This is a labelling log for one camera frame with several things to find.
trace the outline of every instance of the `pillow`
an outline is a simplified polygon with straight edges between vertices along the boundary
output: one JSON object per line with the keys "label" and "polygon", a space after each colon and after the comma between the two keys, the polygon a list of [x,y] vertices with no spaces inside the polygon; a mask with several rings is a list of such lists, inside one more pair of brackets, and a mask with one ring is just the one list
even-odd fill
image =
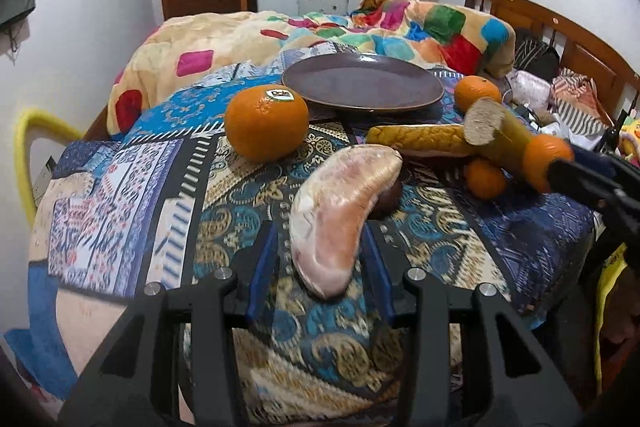
{"label": "pillow", "polygon": [[529,104],[535,113],[546,111],[552,97],[551,85],[542,78],[527,71],[515,71],[508,77],[513,91],[513,101]]}

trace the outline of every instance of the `striped cloth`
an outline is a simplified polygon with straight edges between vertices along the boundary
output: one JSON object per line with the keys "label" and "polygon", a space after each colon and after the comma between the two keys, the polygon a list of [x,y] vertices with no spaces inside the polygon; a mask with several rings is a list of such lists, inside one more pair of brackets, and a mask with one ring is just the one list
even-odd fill
{"label": "striped cloth", "polygon": [[548,52],[550,47],[546,42],[539,39],[523,39],[516,49],[514,68],[526,70],[534,60]]}
{"label": "striped cloth", "polygon": [[558,99],[558,115],[572,133],[581,136],[591,136],[603,132],[606,127],[598,119],[574,107],[566,100]]}

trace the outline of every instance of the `yellow toy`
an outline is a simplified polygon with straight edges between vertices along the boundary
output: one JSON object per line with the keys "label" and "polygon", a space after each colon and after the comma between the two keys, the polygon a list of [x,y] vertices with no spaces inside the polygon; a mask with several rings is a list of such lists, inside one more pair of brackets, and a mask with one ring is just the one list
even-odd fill
{"label": "yellow toy", "polygon": [[640,120],[633,120],[620,129],[620,149],[625,156],[633,155],[640,161]]}

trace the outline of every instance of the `small orange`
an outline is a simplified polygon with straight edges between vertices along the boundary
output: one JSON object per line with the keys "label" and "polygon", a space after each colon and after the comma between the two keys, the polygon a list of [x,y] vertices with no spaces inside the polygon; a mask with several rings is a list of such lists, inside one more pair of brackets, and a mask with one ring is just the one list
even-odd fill
{"label": "small orange", "polygon": [[557,158],[574,160],[574,150],[558,136],[536,134],[527,144],[522,157],[522,170],[526,181],[538,192],[551,192],[546,172],[549,164]]}
{"label": "small orange", "polygon": [[471,160],[465,168],[466,188],[479,200],[493,200],[507,188],[502,169],[484,158]]}
{"label": "small orange", "polygon": [[292,153],[302,145],[308,128],[306,103],[288,87],[249,87],[226,106],[226,139],[252,162],[272,162]]}
{"label": "small orange", "polygon": [[465,76],[460,79],[453,90],[453,101],[456,103],[456,107],[463,113],[465,113],[478,98],[484,96],[488,96],[498,103],[502,102],[502,96],[500,95],[498,86],[482,76]]}

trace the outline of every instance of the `wooden bed frame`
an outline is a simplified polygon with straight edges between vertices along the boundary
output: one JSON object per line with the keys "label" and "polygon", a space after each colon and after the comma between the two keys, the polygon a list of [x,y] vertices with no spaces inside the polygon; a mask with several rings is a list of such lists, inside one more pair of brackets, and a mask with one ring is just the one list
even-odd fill
{"label": "wooden bed frame", "polygon": [[[625,86],[640,92],[640,78],[624,58],[582,26],[528,0],[465,0],[468,8],[489,12],[513,28],[526,28],[547,40],[561,54],[560,66],[593,78],[598,99],[612,120],[620,110]],[[559,49],[564,41],[564,49]]]}

